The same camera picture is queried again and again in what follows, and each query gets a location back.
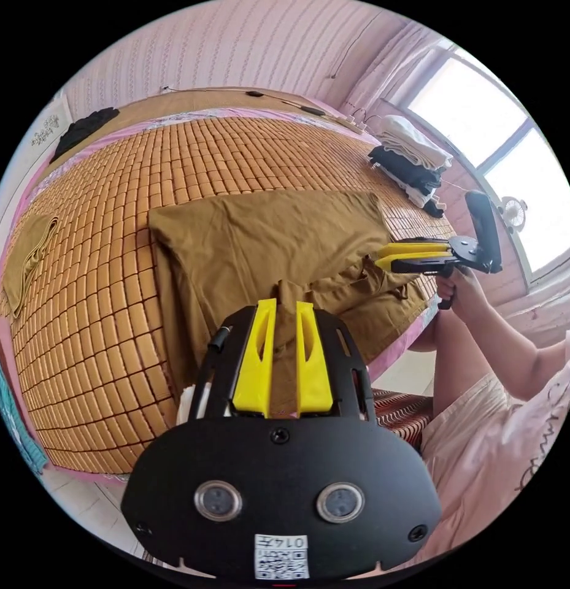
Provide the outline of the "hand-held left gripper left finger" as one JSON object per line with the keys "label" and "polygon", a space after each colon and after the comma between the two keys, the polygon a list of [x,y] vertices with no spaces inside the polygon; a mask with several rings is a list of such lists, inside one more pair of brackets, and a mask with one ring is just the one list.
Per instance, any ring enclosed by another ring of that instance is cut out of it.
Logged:
{"label": "hand-held left gripper left finger", "polygon": [[275,319],[276,299],[258,301],[233,394],[233,406],[240,413],[269,416]]}

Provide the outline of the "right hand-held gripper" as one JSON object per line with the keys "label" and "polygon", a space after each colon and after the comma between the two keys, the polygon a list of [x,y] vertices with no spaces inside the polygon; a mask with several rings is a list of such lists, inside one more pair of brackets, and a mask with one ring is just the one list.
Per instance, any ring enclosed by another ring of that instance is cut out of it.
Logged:
{"label": "right hand-held gripper", "polygon": [[446,275],[455,267],[484,274],[496,272],[495,248],[483,248],[472,237],[402,239],[384,245],[378,251],[378,258],[376,266],[395,274]]}

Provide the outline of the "person's right hand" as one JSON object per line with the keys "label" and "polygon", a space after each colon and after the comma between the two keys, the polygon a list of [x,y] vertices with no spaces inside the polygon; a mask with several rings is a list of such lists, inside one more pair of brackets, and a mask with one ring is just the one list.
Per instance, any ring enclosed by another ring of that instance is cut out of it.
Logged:
{"label": "person's right hand", "polygon": [[435,278],[437,294],[459,319],[469,323],[490,308],[489,302],[473,271],[467,267],[450,268],[449,274]]}

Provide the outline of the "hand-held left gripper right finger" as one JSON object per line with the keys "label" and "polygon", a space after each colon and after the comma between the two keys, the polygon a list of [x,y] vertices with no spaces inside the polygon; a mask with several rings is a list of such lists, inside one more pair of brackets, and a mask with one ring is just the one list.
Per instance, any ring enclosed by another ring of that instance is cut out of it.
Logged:
{"label": "hand-held left gripper right finger", "polygon": [[333,406],[328,368],[314,307],[296,303],[296,394],[298,414],[326,414]]}

